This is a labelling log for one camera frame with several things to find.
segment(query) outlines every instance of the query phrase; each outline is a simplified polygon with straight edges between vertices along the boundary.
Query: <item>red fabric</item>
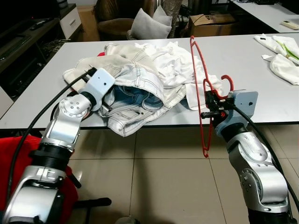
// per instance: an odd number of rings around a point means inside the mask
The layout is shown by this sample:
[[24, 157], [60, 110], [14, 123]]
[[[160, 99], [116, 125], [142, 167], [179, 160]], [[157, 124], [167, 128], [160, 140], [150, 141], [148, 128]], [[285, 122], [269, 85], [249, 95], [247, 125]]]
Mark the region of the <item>red fabric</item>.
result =
[[[0, 210], [5, 209], [10, 163], [20, 140], [21, 137], [0, 139], [0, 176], [2, 179], [0, 184]], [[14, 192], [25, 167], [31, 164], [32, 159], [28, 157], [29, 152], [38, 148], [40, 140], [40, 138], [28, 136], [24, 141], [15, 164], [12, 192]], [[71, 174], [70, 167], [67, 167], [66, 174]], [[60, 219], [60, 224], [63, 224], [70, 217], [73, 204], [78, 200], [78, 194], [69, 178], [64, 180], [64, 184], [59, 190], [64, 194], [63, 214]]]

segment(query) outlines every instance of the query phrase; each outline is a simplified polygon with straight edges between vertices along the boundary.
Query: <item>tile floor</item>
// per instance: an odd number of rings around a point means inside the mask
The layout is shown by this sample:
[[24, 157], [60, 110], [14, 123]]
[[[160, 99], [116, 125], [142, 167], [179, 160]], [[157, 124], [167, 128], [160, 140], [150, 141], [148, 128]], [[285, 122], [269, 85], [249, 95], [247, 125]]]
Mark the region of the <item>tile floor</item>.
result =
[[[260, 127], [299, 196], [299, 125]], [[199, 129], [142, 129], [127, 138], [110, 130], [82, 131], [69, 165], [80, 178], [80, 199], [109, 197], [91, 224], [134, 215], [142, 224], [248, 224], [247, 208], [225, 142], [213, 135], [210, 158]], [[292, 202], [294, 216], [299, 216]], [[84, 224], [74, 210], [68, 224]]]

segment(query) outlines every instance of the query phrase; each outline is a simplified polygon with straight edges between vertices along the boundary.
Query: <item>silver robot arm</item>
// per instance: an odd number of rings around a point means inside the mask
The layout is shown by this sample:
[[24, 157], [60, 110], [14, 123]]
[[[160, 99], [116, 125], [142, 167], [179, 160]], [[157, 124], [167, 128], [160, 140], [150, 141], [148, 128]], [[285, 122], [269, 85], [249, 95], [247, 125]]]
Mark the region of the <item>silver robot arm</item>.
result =
[[100, 108], [102, 98], [115, 83], [104, 69], [97, 70], [78, 95], [59, 102], [33, 161], [27, 166], [6, 208], [2, 223], [57, 224], [63, 195], [58, 188], [79, 136], [82, 119]]
[[208, 91], [206, 103], [210, 112], [201, 116], [213, 117], [217, 135], [227, 142], [229, 161], [240, 180], [249, 222], [296, 224], [297, 221], [289, 217], [288, 187], [284, 176], [274, 166], [269, 149], [246, 129], [247, 120], [234, 110], [236, 106], [252, 117], [257, 95], [255, 91], [232, 91], [227, 99], [219, 100]]

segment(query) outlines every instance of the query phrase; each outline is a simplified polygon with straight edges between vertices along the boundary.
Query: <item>white table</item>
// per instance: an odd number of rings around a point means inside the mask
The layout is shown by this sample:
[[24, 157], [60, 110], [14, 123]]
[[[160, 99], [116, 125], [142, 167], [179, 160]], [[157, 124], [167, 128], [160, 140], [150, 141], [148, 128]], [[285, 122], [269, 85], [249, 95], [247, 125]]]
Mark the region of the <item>white table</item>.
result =
[[282, 21], [290, 21], [299, 24], [299, 15], [291, 12], [279, 4], [258, 5], [254, 2], [240, 3], [237, 0], [232, 2], [279, 33], [299, 32], [298, 30], [293, 30], [280, 24]]
[[[299, 34], [283, 34], [298, 40]], [[152, 43], [166, 45], [170, 40], [119, 41], [119, 44]], [[190, 51], [189, 38], [172, 39]], [[299, 122], [299, 87], [275, 76], [269, 62], [261, 55], [274, 55], [253, 39], [253, 35], [196, 38], [204, 55], [208, 72], [217, 77], [230, 75], [235, 89], [256, 90], [259, 93], [253, 121], [256, 123]], [[108, 42], [77, 42], [65, 44], [46, 65], [30, 86], [0, 120], [0, 129], [27, 128], [38, 112], [66, 86], [62, 74], [74, 68], [79, 59], [96, 56]], [[51, 107], [36, 123], [43, 129], [50, 121]], [[182, 101], [165, 115], [147, 126], [179, 126], [199, 123], [198, 111], [190, 111]], [[82, 128], [104, 128], [106, 121], [93, 114], [83, 121]]]

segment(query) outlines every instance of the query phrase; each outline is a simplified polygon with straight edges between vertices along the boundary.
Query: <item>brown armchair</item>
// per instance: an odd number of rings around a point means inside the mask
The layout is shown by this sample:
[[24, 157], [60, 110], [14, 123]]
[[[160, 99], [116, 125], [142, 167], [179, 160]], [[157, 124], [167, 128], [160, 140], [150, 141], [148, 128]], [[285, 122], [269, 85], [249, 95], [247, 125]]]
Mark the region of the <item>brown armchair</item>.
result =
[[126, 40], [138, 10], [154, 14], [154, 0], [98, 0], [95, 16], [102, 41]]

